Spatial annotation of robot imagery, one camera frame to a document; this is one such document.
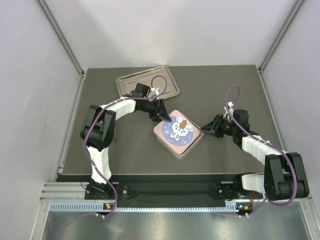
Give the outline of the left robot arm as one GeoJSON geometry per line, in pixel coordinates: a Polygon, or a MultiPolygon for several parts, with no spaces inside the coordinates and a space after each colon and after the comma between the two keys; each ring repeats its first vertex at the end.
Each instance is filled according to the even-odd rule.
{"type": "Polygon", "coordinates": [[[114,191],[109,182],[112,173],[109,166],[109,147],[114,138],[115,124],[120,118],[137,112],[148,113],[155,122],[171,118],[167,113],[164,99],[165,90],[138,83],[130,94],[106,105],[91,105],[86,113],[80,137],[83,139],[83,150],[88,157],[92,175],[89,184],[96,189],[102,198],[109,198],[114,191]]]}

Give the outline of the silver tin lid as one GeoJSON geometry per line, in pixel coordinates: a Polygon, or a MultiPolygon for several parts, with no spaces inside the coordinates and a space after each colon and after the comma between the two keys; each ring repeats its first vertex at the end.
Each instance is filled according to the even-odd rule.
{"type": "Polygon", "coordinates": [[[153,132],[156,137],[165,139],[175,146],[185,148],[200,133],[203,133],[195,123],[180,111],[173,110],[169,116],[171,122],[163,120],[154,127],[153,132]]]}

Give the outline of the metal tongs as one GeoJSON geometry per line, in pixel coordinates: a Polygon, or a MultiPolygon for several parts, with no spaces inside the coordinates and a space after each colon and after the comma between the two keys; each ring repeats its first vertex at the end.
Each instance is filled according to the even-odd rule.
{"type": "Polygon", "coordinates": [[[117,131],[116,131],[116,128],[114,127],[114,131],[113,131],[113,139],[112,141],[114,143],[117,143],[118,142],[118,135],[117,135],[117,131]]]}

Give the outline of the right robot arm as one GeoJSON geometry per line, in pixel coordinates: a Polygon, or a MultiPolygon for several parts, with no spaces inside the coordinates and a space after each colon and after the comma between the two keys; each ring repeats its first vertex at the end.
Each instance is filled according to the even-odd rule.
{"type": "Polygon", "coordinates": [[[233,192],[237,197],[245,198],[251,191],[264,194],[271,201],[302,199],[309,195],[302,156],[277,150],[251,131],[246,110],[236,109],[232,116],[219,113],[201,127],[201,131],[216,138],[232,137],[235,145],[263,164],[263,174],[243,173],[235,177],[233,192]]]}

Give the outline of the pink square tin box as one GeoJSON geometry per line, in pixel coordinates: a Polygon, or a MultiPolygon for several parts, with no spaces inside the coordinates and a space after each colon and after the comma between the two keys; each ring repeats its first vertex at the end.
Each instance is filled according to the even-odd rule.
{"type": "Polygon", "coordinates": [[[156,139],[177,159],[183,159],[203,138],[203,133],[201,132],[190,144],[187,144],[186,147],[177,146],[171,144],[169,141],[162,139],[161,137],[156,137],[156,139]]]}

